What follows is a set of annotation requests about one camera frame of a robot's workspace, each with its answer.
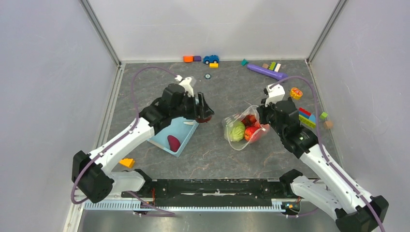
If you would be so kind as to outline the dark red apple toy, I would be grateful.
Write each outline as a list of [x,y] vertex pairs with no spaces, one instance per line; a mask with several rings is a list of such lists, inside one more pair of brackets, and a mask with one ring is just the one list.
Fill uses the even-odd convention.
[[197,123],[207,123],[212,119],[212,116],[206,117],[206,118],[196,118]]

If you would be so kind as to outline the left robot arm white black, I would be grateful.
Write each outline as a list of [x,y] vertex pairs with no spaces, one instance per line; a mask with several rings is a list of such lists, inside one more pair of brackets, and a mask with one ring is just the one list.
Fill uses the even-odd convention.
[[162,96],[138,113],[132,123],[102,146],[85,153],[80,150],[73,157],[71,200],[80,190],[92,203],[104,200],[110,193],[133,191],[140,197],[148,196],[152,184],[139,172],[113,172],[113,168],[144,141],[183,117],[197,123],[208,122],[214,111],[201,92],[195,94],[188,86],[169,84]]

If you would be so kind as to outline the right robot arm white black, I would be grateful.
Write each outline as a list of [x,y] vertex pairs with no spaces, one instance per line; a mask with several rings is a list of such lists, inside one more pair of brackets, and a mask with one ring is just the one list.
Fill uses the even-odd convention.
[[312,169],[329,190],[317,186],[297,170],[285,173],[279,191],[285,197],[300,196],[331,217],[341,232],[385,230],[383,221],[389,204],[355,182],[321,144],[318,136],[301,125],[291,99],[257,107],[259,121],[268,124],[285,149]]

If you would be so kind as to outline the clear polka dot zip bag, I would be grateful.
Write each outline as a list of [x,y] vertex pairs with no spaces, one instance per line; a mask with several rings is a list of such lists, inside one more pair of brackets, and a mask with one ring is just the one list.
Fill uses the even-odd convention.
[[260,140],[270,131],[268,124],[260,123],[257,106],[252,105],[244,112],[225,117],[221,121],[224,139],[232,149],[240,151]]

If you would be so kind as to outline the green cabbage toy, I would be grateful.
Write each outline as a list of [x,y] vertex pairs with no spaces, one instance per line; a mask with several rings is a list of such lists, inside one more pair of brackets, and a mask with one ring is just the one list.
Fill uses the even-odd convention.
[[246,127],[241,121],[236,121],[233,124],[232,130],[229,133],[231,142],[238,142],[244,138],[244,131]]

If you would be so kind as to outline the red pomegranate toy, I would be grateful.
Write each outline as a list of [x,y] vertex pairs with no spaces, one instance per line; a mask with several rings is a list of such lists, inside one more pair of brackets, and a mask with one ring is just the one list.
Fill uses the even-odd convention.
[[247,142],[253,143],[257,140],[259,140],[260,135],[259,135],[259,130],[260,128],[258,127],[248,127],[244,131],[244,139]]

